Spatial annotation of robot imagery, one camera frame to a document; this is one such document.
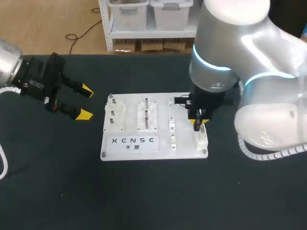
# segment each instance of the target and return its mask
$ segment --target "xense logo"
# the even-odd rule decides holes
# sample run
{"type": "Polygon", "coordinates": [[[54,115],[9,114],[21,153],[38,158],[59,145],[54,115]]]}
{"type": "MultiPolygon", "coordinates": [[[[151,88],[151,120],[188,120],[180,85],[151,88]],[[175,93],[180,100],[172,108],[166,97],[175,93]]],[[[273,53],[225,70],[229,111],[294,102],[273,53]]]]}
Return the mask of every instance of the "xense logo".
{"type": "Polygon", "coordinates": [[[140,143],[154,142],[154,138],[122,138],[122,139],[113,138],[112,144],[118,143],[118,142],[121,142],[121,143],[136,143],[136,141],[138,141],[140,143]]]}

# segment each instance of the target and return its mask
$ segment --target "black power cord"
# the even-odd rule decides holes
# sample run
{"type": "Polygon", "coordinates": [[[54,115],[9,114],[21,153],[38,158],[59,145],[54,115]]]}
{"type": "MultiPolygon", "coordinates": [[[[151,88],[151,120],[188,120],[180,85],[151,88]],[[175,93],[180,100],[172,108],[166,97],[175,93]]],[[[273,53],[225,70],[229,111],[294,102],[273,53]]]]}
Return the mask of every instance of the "black power cord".
{"type": "MultiPolygon", "coordinates": [[[[100,13],[100,9],[99,8],[93,8],[91,10],[92,13],[100,13]]],[[[69,54],[71,54],[72,52],[72,48],[73,46],[75,45],[75,43],[80,39],[80,38],[83,38],[91,29],[93,29],[95,26],[97,26],[99,23],[101,23],[102,20],[98,21],[97,23],[95,23],[94,25],[92,25],[83,35],[81,35],[80,37],[78,37],[77,35],[75,34],[67,34],[65,35],[65,38],[67,40],[71,40],[73,41],[72,45],[71,45],[71,49],[69,51],[69,54]]]]}

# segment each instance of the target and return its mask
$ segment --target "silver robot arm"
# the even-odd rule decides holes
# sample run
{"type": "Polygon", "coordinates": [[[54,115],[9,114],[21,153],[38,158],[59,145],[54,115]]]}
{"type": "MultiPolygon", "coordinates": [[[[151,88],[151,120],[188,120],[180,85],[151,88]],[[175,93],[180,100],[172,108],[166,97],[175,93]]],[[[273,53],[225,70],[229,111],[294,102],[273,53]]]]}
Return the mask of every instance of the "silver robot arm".
{"type": "Polygon", "coordinates": [[[238,134],[284,150],[307,143],[307,44],[275,26],[269,8],[269,0],[205,0],[190,77],[213,95],[241,80],[238,134]]]}
{"type": "Polygon", "coordinates": [[[23,51],[0,39],[0,88],[11,83],[23,59],[23,51]]]}

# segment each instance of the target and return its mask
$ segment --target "metal shelf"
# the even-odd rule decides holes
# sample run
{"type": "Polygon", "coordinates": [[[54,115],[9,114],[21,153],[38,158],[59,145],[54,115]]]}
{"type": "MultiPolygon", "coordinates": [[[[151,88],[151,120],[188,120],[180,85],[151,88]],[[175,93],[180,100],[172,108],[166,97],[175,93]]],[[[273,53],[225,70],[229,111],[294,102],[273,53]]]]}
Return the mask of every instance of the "metal shelf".
{"type": "Polygon", "coordinates": [[[133,38],[182,38],[195,37],[198,19],[200,13],[200,6],[193,6],[190,9],[188,27],[180,31],[165,31],[157,30],[154,19],[153,9],[149,9],[147,13],[147,28],[146,30],[118,30],[114,18],[111,17],[111,38],[133,39],[133,38]]]}
{"type": "Polygon", "coordinates": [[[146,30],[118,30],[113,15],[109,17],[108,0],[99,0],[102,25],[104,27],[106,46],[108,51],[113,51],[113,39],[134,39],[134,38],[185,38],[195,37],[201,6],[195,0],[190,8],[188,27],[180,31],[157,30],[155,26],[154,10],[149,7],[147,13],[146,30]]]}

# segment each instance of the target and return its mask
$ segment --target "metal peg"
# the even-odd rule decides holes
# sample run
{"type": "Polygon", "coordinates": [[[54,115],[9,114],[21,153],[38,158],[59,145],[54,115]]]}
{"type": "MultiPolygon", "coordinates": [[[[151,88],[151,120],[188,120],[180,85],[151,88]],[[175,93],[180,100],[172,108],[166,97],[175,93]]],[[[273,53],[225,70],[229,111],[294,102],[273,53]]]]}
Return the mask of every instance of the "metal peg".
{"type": "Polygon", "coordinates": [[[148,129],[148,110],[145,110],[145,128],[148,129]]]}
{"type": "Polygon", "coordinates": [[[148,129],[148,118],[145,118],[145,128],[148,129]]]}
{"type": "Polygon", "coordinates": [[[145,98],[145,108],[148,109],[148,98],[145,98]]]}

